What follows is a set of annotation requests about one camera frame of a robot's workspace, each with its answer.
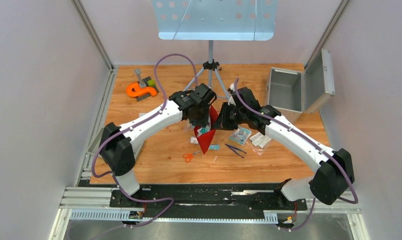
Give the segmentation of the red first aid pouch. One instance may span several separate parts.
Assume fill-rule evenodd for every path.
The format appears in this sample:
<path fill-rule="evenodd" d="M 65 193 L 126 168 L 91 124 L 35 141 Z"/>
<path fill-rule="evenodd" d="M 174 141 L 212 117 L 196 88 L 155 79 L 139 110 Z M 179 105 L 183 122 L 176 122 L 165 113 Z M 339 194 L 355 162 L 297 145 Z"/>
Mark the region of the red first aid pouch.
<path fill-rule="evenodd" d="M 213 123 L 218 119 L 218 113 L 217 110 L 211 106 L 208 112 L 208 117 L 207 117 L 207 122 L 205 126 L 195 126 L 194 127 L 194 134 L 195 137 L 198 140 L 198 145 L 200 147 L 200 150 L 203 155 L 207 153 L 209 150 L 209 146 L 212 144 L 212 141 L 214 139 L 216 130 L 213 128 Z M 198 134 L 198 129 L 204 128 L 204 127 L 210 127 L 210 131 L 205 133 L 205 134 Z"/>

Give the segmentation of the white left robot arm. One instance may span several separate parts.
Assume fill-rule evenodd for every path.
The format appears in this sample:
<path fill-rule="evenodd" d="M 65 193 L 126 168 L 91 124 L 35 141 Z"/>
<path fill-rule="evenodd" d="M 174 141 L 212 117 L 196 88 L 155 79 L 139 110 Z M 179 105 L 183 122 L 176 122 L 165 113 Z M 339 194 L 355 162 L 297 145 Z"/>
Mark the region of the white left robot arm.
<path fill-rule="evenodd" d="M 134 148 L 166 127 L 189 120 L 195 127 L 208 123 L 211 104 L 216 93 L 202 83 L 193 90 L 177 91 L 159 107 L 130 122 L 107 124 L 102 132 L 95 156 L 101 156 L 110 167 L 116 184 L 122 189 L 123 200 L 129 206 L 138 206 L 142 201 L 140 184 L 134 173 L 136 157 Z"/>

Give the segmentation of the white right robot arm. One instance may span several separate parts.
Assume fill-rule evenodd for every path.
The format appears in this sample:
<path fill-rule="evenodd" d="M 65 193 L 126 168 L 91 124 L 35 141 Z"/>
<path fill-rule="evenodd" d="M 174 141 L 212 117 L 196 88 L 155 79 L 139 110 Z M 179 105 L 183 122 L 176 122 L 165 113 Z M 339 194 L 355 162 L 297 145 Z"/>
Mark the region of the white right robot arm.
<path fill-rule="evenodd" d="M 346 190 L 353 190 L 355 181 L 351 154 L 341 148 L 334 150 L 294 126 L 279 110 L 271 105 L 260 106 L 253 92 L 231 84 L 231 97 L 221 106 L 216 130 L 233 131 L 246 124 L 264 136 L 276 140 L 304 161 L 314 175 L 289 179 L 281 183 L 274 195 L 275 204 L 287 209 L 294 201 L 316 198 L 326 205 L 343 200 Z"/>

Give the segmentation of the medical gauze packet teal white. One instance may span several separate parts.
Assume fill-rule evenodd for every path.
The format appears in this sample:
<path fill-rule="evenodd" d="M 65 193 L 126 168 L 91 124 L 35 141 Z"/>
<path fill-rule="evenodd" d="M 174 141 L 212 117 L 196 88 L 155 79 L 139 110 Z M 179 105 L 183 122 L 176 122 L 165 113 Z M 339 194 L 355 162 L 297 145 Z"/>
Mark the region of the medical gauze packet teal white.
<path fill-rule="evenodd" d="M 197 130 L 199 135 L 203 135 L 205 133 L 208 133 L 211 130 L 210 127 L 206 126 L 206 127 L 201 127 Z"/>

